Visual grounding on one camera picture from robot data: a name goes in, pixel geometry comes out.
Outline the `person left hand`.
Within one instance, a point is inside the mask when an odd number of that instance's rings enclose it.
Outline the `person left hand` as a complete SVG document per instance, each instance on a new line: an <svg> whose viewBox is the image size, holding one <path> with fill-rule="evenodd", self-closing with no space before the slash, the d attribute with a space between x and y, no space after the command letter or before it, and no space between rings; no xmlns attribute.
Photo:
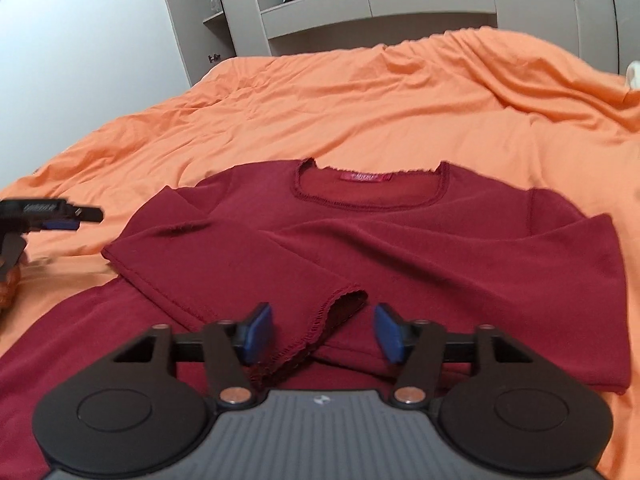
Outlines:
<svg viewBox="0 0 640 480"><path fill-rule="evenodd" d="M6 277L0 283L0 310L6 310L14 303L17 287L21 281L21 266L17 264L6 272Z"/></svg>

